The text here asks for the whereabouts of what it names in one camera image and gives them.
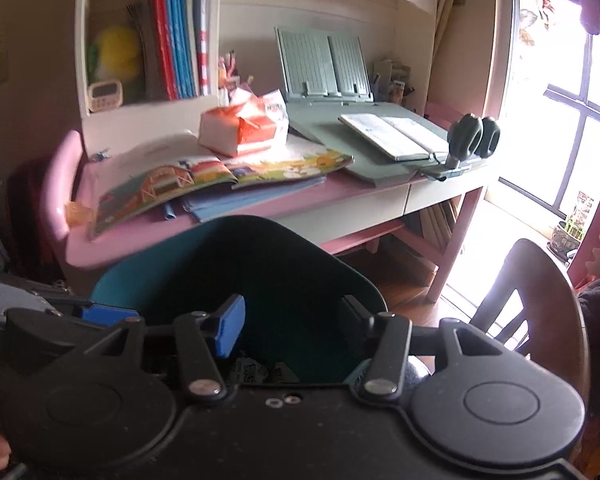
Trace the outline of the yellow plush toy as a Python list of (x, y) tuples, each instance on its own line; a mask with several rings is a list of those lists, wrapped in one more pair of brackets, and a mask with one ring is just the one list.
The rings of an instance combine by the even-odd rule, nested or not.
[(117, 80), (125, 92), (137, 92), (144, 66), (136, 30), (128, 25), (103, 28), (88, 46), (86, 66), (91, 84)]

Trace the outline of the orange white tissue pack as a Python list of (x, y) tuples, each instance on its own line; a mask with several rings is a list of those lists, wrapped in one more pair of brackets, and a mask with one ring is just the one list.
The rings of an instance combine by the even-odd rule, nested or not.
[(237, 157), (285, 145), (288, 129), (282, 92), (256, 96), (236, 88), (230, 104), (201, 115), (198, 143), (216, 154)]

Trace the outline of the dark teal trash bin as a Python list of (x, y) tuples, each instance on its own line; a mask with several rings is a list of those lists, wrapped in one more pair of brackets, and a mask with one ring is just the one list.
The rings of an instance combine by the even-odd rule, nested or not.
[(273, 220), (212, 220), (125, 258), (96, 283), (98, 304), (135, 310), (151, 325), (214, 312), (233, 295), (245, 325), (230, 355), (267, 370), (278, 363), (302, 384), (343, 382), (366, 353), (366, 329), (347, 298), (386, 310), (377, 287), (338, 258)]

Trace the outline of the row of upright books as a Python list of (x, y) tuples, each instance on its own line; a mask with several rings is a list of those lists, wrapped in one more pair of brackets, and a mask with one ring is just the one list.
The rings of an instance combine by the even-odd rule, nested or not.
[(148, 0), (144, 39), (149, 99), (181, 100), (211, 93), (211, 0)]

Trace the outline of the colourful picture book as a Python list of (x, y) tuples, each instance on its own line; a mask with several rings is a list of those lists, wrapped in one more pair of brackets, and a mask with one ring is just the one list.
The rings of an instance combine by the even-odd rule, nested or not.
[(232, 190), (324, 177), (346, 168), (354, 157), (291, 136), (278, 148), (219, 158), (205, 148), (188, 148), (182, 157), (166, 153), (146, 169), (117, 169), (105, 174), (97, 192), (91, 236), (99, 237), (121, 222), (155, 206), (210, 186)]

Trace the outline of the white digital timer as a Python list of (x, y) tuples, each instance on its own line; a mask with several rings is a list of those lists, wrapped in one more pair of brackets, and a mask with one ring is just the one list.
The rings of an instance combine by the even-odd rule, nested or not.
[(118, 80), (97, 81), (87, 89), (87, 105), (91, 113), (115, 110), (123, 104), (123, 87)]

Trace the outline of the blue paper sheets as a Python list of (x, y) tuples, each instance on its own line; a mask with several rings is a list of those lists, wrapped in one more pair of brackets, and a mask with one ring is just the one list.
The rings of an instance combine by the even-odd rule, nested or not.
[(163, 206), (164, 218), (175, 219), (180, 211), (183, 211), (197, 221), (205, 222), (230, 212), (277, 200), (312, 186), (324, 184), (326, 181), (326, 176), (317, 176), (245, 188), (232, 188), (228, 184), (213, 185), (211, 188), (194, 191), (166, 203)]

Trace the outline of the open white book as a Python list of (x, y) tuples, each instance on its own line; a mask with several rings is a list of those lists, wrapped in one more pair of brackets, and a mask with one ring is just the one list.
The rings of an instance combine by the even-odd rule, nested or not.
[(431, 160), (449, 153), (449, 143), (420, 122), (406, 117), (342, 114), (339, 121), (395, 162)]

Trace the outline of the brown wooden chair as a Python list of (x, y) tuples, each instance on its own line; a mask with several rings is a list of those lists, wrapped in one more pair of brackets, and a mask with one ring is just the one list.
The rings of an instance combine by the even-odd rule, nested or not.
[(580, 304), (564, 269), (526, 238), (513, 244), (470, 324), (486, 332), (513, 294), (520, 298), (521, 311), (495, 339), (504, 344), (526, 326), (527, 339), (516, 351), (569, 382), (587, 401), (591, 391), (590, 352)]

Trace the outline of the white desk hutch shelf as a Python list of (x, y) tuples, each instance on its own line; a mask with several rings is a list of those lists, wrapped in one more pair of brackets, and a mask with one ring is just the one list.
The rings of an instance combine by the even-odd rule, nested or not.
[[(195, 132), (199, 116), (219, 102), (210, 96), (150, 100), (94, 113), (88, 105), (87, 51), (105, 28), (128, 21), (128, 7), (149, 0), (76, 0), (74, 50), (82, 136), (87, 155), (118, 154), (135, 145), (183, 130)], [(208, 61), (235, 51), (242, 76), (254, 90), (283, 85), (274, 29), (277, 26), (348, 32), (361, 40), (366, 60), (395, 58), (411, 70), (414, 92), (407, 105), (424, 110), (429, 87), (436, 0), (209, 0)]]

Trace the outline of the pen holder with pens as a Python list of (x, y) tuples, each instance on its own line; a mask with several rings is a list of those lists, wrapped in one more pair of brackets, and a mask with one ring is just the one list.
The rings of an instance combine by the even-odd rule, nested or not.
[(230, 50), (219, 57), (218, 63), (219, 90), (222, 96), (231, 98), (237, 89), (251, 92), (253, 76), (242, 79), (237, 67), (237, 58), (234, 50)]

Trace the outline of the potted plant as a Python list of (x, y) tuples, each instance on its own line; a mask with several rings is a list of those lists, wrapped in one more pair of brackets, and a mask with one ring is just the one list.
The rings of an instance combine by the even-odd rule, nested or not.
[(547, 248), (560, 261), (568, 262), (576, 254), (590, 223), (594, 203), (593, 197), (579, 191), (570, 214), (554, 227)]

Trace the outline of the green book stand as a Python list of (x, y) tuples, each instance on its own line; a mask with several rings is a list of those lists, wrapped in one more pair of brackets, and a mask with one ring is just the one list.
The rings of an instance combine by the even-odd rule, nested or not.
[(278, 26), (275, 37), (288, 102), (373, 102), (357, 36)]

